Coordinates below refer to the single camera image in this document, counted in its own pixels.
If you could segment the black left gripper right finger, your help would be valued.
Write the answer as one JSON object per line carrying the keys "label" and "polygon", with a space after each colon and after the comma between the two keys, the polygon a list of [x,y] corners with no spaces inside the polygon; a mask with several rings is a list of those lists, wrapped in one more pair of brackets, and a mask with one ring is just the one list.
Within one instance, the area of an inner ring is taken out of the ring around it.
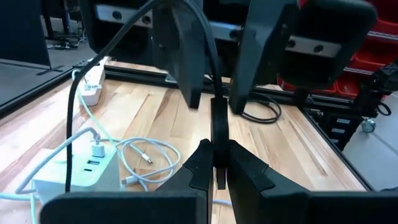
{"label": "black left gripper right finger", "polygon": [[237,224],[398,224],[398,191],[312,191],[236,141],[228,155]]}

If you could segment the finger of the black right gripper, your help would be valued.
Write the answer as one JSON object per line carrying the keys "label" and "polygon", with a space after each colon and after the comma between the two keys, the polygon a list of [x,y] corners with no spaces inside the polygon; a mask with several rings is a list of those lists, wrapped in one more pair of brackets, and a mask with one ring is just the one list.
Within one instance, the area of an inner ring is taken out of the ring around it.
{"label": "finger of the black right gripper", "polygon": [[276,73],[298,15],[298,0],[251,0],[231,76],[232,113],[243,112],[256,82]]}
{"label": "finger of the black right gripper", "polygon": [[154,66],[172,76],[189,108],[200,104],[205,73],[203,28],[186,0],[165,1],[152,9]]}

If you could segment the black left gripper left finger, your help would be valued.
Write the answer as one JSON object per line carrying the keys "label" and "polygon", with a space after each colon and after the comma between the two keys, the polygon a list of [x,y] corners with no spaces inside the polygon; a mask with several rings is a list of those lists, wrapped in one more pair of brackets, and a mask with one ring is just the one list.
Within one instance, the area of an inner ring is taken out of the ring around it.
{"label": "black left gripper left finger", "polygon": [[179,170],[153,192],[73,192],[41,209],[40,224],[211,224],[213,148],[200,141]]}

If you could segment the red storage bin rack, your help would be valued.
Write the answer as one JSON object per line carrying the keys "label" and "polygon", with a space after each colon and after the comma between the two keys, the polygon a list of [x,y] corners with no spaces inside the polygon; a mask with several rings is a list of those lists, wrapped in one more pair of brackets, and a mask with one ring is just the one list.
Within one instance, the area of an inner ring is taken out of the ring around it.
{"label": "red storage bin rack", "polygon": [[375,72],[398,59],[398,0],[299,0],[280,78],[329,88],[345,72]]}

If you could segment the mint green cube power strip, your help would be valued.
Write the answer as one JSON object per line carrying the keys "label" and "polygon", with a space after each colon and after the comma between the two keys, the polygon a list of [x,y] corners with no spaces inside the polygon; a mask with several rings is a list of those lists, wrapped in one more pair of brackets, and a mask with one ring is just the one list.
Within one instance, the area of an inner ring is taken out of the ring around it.
{"label": "mint green cube power strip", "polygon": [[[95,157],[90,151],[72,155],[71,192],[117,192],[121,188],[118,153],[106,147],[104,157]],[[66,151],[51,158],[32,178],[42,204],[65,193],[67,168]]]}

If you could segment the black wheeled stand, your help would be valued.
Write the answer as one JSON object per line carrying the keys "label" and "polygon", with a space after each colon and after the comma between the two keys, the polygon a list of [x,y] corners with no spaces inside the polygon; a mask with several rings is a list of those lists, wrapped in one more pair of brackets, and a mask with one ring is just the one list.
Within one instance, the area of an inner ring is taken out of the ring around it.
{"label": "black wheeled stand", "polygon": [[352,130],[363,123],[363,117],[374,118],[378,114],[390,116],[392,111],[382,102],[383,96],[398,91],[398,59],[381,67],[359,85],[359,93],[353,104],[360,115],[355,119]]}

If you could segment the white flat power strip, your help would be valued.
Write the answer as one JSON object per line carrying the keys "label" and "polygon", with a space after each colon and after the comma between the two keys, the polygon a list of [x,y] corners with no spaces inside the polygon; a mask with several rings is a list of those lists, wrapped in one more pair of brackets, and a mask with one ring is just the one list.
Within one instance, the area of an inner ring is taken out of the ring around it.
{"label": "white flat power strip", "polygon": [[105,56],[97,65],[91,68],[80,82],[78,89],[87,106],[97,105],[105,79],[104,65],[108,61]]}

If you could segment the black curtain panel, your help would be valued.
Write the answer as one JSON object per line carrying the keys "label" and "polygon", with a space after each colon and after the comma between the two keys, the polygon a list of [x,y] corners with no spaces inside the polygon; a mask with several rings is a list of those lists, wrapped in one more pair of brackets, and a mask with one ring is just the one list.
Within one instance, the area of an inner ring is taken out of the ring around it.
{"label": "black curtain panel", "polygon": [[0,0],[0,59],[50,66],[41,0]]}

